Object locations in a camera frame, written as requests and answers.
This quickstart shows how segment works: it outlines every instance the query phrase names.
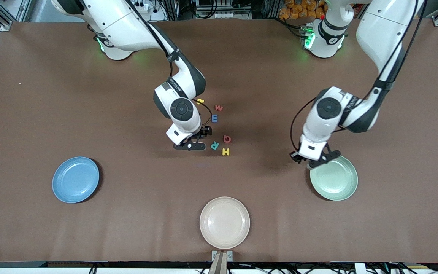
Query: brown table surface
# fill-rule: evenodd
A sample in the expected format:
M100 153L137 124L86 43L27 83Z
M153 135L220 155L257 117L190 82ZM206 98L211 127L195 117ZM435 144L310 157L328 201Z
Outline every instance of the brown table surface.
M363 96L377 76L356 43L318 59L275 21L157 23L207 79L219 151L175 151L152 101L160 50L111 61L80 23L15 23L0 35L0 261L209 260L198 225L218 196L251 217L238 261L438 261L438 28L424 22L379 119L330 145L355 165L356 193L332 202L290 160L300 106L336 85ZM298 139L306 113L294 130ZM222 144L222 136L233 142ZM52 193L56 168L88 156L99 191Z

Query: plate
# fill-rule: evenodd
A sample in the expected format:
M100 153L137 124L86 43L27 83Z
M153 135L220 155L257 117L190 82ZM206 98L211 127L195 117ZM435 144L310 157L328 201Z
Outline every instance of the plate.
M358 173L343 156L310 171L314 189L326 199L342 201L351 197L358 187Z
M219 249L238 246L248 236L248 210L238 200L219 197L208 202L200 214L200 232L204 239Z
M64 203L79 203L89 198L99 183L96 163L86 157L74 157L63 162L55 171L52 189Z

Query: table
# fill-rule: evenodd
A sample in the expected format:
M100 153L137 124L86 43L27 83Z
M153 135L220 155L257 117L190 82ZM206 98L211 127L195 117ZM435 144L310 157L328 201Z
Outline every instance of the table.
M200 98L224 107L206 143L231 156L172 149L170 121L152 102L169 73L160 50L111 61L85 24L14 23L0 35L0 261L209 260L215 248L198 219L217 196L250 213L238 261L438 261L438 28L429 20L374 128L330 139L359 175L341 202L317 196L305 164L290 160L289 128L320 90L371 87L377 71L355 41L357 22L330 59L275 21L157 25L205 75ZM103 180L90 200L65 204L51 180L73 156L94 159Z

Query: pile of orange blocks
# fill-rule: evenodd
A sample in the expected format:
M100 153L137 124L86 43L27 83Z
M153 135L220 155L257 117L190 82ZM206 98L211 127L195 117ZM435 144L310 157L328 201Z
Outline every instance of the pile of orange blocks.
M280 10L280 19L297 19L311 16L323 18L327 12L327 4L324 0L285 0L285 7Z

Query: white plate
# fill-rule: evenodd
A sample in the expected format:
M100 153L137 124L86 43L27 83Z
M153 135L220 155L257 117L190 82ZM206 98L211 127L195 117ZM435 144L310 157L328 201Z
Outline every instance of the white plate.
M238 246L248 236L250 220L244 205L231 197L208 202L200 214L200 232L204 239L219 249Z

